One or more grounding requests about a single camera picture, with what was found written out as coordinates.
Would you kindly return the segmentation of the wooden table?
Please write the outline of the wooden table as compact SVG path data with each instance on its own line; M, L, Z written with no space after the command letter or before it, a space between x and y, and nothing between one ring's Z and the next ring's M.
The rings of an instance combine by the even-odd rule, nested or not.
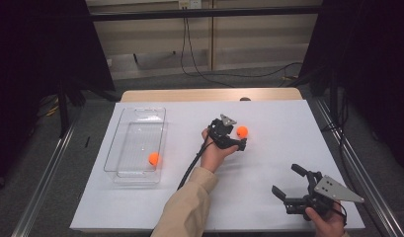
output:
M296 88L129 90L121 102L201 102L302 100Z

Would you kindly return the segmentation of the person's right hand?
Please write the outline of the person's right hand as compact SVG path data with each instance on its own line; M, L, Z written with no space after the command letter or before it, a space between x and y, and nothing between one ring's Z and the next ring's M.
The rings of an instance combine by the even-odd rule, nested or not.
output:
M346 234L344 218L340 215L341 205L335 201L333 210L321 217L312 207L307 207L305 213L315 226L315 237L343 237Z

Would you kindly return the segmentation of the black curtain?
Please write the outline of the black curtain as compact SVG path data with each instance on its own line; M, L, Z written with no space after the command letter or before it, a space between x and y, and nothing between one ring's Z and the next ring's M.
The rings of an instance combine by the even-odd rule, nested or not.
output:
M115 89L89 14L86 0L0 0L0 188L42 99Z
M404 0L322 0L300 75L335 79L404 169Z

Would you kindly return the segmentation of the clear plastic container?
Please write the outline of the clear plastic container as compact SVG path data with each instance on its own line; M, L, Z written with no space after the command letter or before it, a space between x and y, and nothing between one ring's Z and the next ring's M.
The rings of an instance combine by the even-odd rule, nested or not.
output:
M165 108L122 109L104 171L117 184L143 186L158 183L165 129ZM148 162L152 152L160 155L156 166Z

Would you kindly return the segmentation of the black metal stand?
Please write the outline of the black metal stand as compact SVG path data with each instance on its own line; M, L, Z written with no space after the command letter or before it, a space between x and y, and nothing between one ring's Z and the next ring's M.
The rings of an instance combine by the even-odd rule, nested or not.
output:
M60 135L62 138L70 127L67 101L70 101L74 107L82 107L85 105L86 99L83 96L81 90L83 83L74 79L60 80L58 82L58 108L60 116Z

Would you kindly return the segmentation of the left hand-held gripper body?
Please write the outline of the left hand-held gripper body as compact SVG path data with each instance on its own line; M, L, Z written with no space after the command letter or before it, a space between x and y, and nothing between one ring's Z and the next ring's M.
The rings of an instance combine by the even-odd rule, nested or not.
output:
M216 118L211 122L208 136L220 149L227 149L238 144L237 140L229 136L234 124L236 124L236 121L225 115L220 115L220 118Z

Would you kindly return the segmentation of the black horizontal bar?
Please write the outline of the black horizontal bar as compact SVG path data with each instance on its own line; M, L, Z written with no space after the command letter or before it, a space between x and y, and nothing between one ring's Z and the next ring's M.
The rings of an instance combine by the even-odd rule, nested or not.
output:
M266 7L266 8L227 8L227 9L196 9L196 10L165 10L145 12L96 13L88 18L93 22L160 20L181 18L239 17L267 15L303 15L318 14L321 6Z

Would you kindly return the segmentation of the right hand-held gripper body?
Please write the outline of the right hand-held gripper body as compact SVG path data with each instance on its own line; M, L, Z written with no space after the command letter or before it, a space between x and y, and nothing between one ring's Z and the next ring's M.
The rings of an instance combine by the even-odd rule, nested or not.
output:
M321 217L324 217L329 211L333 210L333 204L337 200L364 202L363 197L360 197L331 177L323 176L320 172L308 171L305 178L308 182L307 194L303 197L286 197L285 201L283 201L287 214L301 214L306 221L310 221L310 218L305 213L307 207L312 207ZM344 212L340 212L340 215L346 221L346 210L342 205L341 208Z

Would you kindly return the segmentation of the person's left hand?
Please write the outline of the person's left hand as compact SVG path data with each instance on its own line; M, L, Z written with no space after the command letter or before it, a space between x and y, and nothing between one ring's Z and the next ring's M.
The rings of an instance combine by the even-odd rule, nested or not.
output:
M202 131L202 138L205 140L205 144L201 158L201 166L211 171L211 173L215 173L224 162L224 159L238 150L237 145L226 149L218 148L208 136L207 128Z

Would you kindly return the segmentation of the white wall socket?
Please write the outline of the white wall socket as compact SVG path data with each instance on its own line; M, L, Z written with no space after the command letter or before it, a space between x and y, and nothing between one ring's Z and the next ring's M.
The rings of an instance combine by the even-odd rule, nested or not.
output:
M202 7L202 0L178 0L179 8L185 9L200 9Z

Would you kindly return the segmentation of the aluminium rail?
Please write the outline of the aluminium rail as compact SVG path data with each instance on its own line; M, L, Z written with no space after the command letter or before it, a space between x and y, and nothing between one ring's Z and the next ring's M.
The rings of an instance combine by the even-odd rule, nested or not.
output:
M344 133L344 130L339 125L334 123L330 116L329 107L326 105L323 99L317 99L315 104L317 105L323 119L325 119L332 135L338 143L339 151L341 153L341 160L344 163L349 164L349 168L344 167L346 175L350 180L351 174L355 175L367 197L364 206L371 206L373 208L383 228L386 230L388 237L404 237L404 230L400 226L394 212L372 181L360 157Z
M49 190L53 177L59 167L65 151L70 143L71 137L77 126L81 112L76 112L69 120L68 127L58 139L58 143L49 159L49 162L40 178L40 181L27 205L11 237L29 237L35 224L41 206Z

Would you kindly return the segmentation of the white table cover board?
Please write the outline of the white table cover board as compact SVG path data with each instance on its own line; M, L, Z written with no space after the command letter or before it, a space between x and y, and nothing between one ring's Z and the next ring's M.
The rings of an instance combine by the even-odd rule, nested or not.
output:
M227 115L249 130L247 147L233 153L217 171L206 228L209 231L309 231L299 215L288 215L272 193L279 187L302 197L308 182L291 167L298 164L343 180L315 118L304 100L249 102L166 102L166 138L161 180L143 188L115 184L104 171L125 103L115 106L84 194L70 224L83 232L128 232L153 228L168 198L202 144L201 132Z

